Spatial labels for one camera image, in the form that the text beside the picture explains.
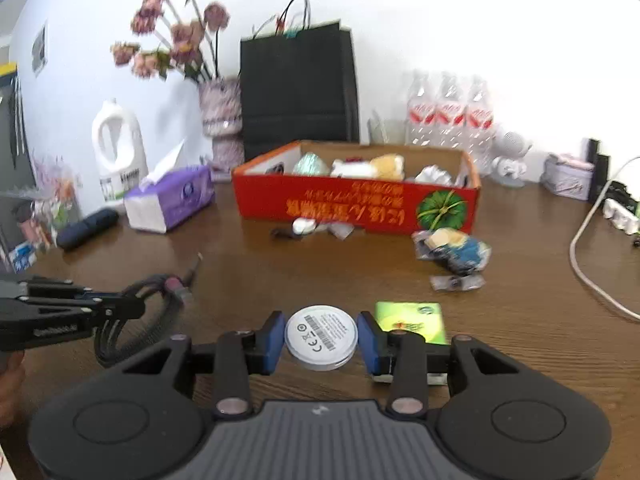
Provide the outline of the green tissue packet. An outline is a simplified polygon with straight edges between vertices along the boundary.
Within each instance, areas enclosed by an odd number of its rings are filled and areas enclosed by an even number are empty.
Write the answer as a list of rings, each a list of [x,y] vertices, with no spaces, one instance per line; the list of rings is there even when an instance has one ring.
[[[421,335],[427,344],[448,344],[442,309],[437,302],[379,301],[374,318],[383,332],[404,330]]]

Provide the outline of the round white metal puck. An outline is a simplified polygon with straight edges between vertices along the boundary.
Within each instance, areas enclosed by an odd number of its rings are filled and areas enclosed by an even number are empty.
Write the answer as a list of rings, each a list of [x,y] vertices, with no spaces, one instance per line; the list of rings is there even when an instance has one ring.
[[[356,321],[344,310],[316,304],[296,311],[286,323],[288,353],[307,370],[329,372],[347,364],[358,344]]]

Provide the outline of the yellow white plush toy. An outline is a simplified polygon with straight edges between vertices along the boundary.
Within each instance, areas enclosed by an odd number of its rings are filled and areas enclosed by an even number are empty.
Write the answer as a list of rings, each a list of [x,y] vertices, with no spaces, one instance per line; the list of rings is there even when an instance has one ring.
[[[335,159],[330,176],[334,178],[402,181],[405,177],[404,158],[387,154],[370,160]]]

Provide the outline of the clear plastic bag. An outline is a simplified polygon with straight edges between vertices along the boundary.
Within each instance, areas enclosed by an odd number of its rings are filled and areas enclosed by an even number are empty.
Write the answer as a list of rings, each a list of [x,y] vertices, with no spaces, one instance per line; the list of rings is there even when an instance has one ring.
[[[322,158],[311,152],[303,155],[292,169],[292,174],[305,177],[327,177],[330,173],[331,169]]]

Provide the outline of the small clear plastic packet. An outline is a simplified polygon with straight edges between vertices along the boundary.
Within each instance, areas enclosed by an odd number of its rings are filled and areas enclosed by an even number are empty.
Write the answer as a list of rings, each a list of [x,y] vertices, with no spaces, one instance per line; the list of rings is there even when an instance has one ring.
[[[436,292],[468,292],[482,288],[485,280],[480,274],[434,275],[430,277],[430,283]]]

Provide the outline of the dark blue glasses case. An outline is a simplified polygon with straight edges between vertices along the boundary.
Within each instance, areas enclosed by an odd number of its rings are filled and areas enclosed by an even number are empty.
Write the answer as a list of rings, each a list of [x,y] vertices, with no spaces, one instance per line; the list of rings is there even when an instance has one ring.
[[[63,249],[64,252],[75,250],[106,230],[116,226],[118,220],[119,213],[117,210],[112,208],[100,209],[94,214],[89,214],[86,218],[69,224],[58,232],[56,246]]]

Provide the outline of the blue crumpled snack wrapper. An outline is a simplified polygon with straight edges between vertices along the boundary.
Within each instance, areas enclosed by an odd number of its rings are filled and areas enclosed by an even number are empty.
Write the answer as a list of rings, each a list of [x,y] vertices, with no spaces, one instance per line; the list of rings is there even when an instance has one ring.
[[[482,272],[491,256],[485,242],[451,228],[414,232],[411,237],[418,260],[434,261],[454,275]]]

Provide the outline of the purple tissue pack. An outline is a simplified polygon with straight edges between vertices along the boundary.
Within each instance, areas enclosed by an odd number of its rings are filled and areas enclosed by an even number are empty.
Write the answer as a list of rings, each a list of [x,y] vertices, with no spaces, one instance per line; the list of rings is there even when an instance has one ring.
[[[138,231],[166,234],[207,207],[215,196],[212,170],[184,166],[184,141],[167,153],[124,197],[129,225]]]

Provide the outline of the white detergent jug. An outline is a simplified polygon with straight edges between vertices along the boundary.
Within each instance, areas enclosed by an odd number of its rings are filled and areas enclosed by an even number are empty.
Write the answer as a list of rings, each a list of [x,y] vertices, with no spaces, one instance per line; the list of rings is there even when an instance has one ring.
[[[115,100],[105,101],[93,119],[91,141],[104,202],[119,206],[149,172],[137,117]]]

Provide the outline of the red orange cardboard box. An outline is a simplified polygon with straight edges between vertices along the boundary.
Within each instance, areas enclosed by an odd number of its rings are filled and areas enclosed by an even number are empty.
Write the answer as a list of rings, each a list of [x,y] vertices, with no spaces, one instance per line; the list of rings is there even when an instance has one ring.
[[[314,153],[335,159],[404,158],[405,180],[361,180],[292,174],[296,162]],[[420,184],[425,167],[448,171],[453,186]],[[247,219],[346,222],[371,232],[411,234],[431,228],[472,231],[480,200],[480,175],[465,152],[411,145],[362,145],[296,141],[260,155],[232,172],[236,202]]]

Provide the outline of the white robot figurine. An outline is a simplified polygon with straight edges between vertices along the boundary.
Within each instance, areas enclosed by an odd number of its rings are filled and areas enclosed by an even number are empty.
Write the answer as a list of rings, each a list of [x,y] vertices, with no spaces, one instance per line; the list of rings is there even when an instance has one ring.
[[[524,157],[532,144],[514,132],[501,131],[494,136],[490,177],[507,188],[522,188],[526,173]]]

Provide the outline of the marbled purple vase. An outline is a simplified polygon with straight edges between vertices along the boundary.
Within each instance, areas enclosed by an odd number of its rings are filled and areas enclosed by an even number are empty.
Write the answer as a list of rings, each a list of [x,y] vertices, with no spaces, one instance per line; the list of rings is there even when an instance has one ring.
[[[204,158],[218,182],[229,182],[232,170],[244,162],[241,87],[238,77],[218,78],[198,87],[204,136],[212,154]]]

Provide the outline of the water bottle left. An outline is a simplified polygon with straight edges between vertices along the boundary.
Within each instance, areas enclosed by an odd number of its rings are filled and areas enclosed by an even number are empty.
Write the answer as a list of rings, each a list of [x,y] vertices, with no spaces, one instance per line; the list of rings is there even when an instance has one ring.
[[[431,81],[415,73],[407,102],[407,142],[427,146],[435,129],[436,100]]]

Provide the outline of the water bottle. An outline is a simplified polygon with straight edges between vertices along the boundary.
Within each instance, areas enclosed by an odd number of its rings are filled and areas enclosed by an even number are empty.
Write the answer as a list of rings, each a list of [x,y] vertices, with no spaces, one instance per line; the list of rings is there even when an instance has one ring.
[[[494,119],[486,84],[476,78],[471,84],[465,109],[465,151],[480,174],[488,173]]]
[[[455,76],[445,74],[436,100],[438,144],[443,148],[461,148],[465,123],[465,102]]]
[[[415,73],[407,102],[407,142],[427,146],[435,129],[436,100],[431,81]]]

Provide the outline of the small white tin box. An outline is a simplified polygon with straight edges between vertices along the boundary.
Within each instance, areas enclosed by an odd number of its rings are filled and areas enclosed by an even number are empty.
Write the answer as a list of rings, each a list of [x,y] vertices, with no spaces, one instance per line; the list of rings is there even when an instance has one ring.
[[[556,196],[585,202],[588,198],[593,163],[566,155],[549,154],[544,160],[541,184]]]

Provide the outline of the water bottle right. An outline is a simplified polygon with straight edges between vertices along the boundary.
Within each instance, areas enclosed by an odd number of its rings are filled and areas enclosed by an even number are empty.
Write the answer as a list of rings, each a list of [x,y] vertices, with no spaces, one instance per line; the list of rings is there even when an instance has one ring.
[[[465,151],[480,174],[488,173],[494,119],[486,84],[476,78],[471,84],[465,109]]]

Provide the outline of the water bottle middle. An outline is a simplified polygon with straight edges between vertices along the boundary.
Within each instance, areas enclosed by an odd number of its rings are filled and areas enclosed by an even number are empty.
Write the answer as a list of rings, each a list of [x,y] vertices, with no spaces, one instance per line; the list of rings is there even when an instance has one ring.
[[[455,76],[445,74],[436,100],[438,144],[443,148],[461,148],[465,123],[465,102]]]

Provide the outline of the white power strip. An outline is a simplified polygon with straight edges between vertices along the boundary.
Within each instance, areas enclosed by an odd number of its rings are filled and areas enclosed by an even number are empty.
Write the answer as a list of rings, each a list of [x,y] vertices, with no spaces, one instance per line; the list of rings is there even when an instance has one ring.
[[[626,235],[639,233],[639,218],[616,200],[607,198],[604,201],[602,214],[616,229],[623,231]]]

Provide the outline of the black cosmetic bottle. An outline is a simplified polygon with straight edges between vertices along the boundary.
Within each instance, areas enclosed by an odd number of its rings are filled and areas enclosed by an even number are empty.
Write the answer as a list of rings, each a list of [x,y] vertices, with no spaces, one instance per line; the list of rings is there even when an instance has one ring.
[[[608,168],[610,168],[610,158],[608,155],[597,154],[596,161],[593,163],[593,170],[591,175],[590,189],[588,195],[588,202],[594,204],[602,188],[608,182]]]

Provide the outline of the black paper bag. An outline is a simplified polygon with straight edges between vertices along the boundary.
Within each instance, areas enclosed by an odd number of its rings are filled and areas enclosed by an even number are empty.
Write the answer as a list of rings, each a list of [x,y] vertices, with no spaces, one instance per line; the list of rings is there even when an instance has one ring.
[[[276,16],[273,34],[255,34],[240,45],[244,155],[259,155],[299,140],[360,141],[358,89],[352,33],[339,22],[303,21],[288,28],[288,10]]]

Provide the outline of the dried pink rose bouquet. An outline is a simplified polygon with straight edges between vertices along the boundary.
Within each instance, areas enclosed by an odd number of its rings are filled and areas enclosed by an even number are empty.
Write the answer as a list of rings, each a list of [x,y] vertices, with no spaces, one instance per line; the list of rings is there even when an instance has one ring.
[[[201,8],[196,0],[142,0],[130,22],[131,33],[153,37],[155,48],[116,42],[110,52],[117,67],[140,79],[166,79],[171,72],[197,84],[221,78],[219,35],[229,26],[226,7],[214,1]]]

